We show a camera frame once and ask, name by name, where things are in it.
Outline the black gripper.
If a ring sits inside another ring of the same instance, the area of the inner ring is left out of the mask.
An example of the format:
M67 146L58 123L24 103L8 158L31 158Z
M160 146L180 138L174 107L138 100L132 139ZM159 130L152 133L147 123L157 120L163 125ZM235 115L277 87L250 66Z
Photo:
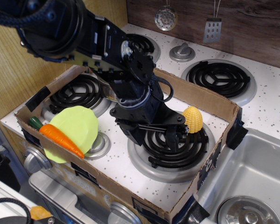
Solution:
M179 150L179 142L186 133L185 117L164 103L156 108L146 105L145 108L126 109L116 104L110 110L122 132L133 143L141 146L147 131L165 134L165 141L171 150Z

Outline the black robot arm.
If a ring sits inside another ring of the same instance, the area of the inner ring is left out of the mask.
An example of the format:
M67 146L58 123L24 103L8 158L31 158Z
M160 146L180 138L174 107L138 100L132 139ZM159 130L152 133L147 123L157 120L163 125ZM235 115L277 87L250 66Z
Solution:
M110 114L123 133L142 145L147 131L162 132L176 152L185 118L166 106L151 56L81 0L0 0L0 25L15 28L30 54L46 61L89 67L117 97Z

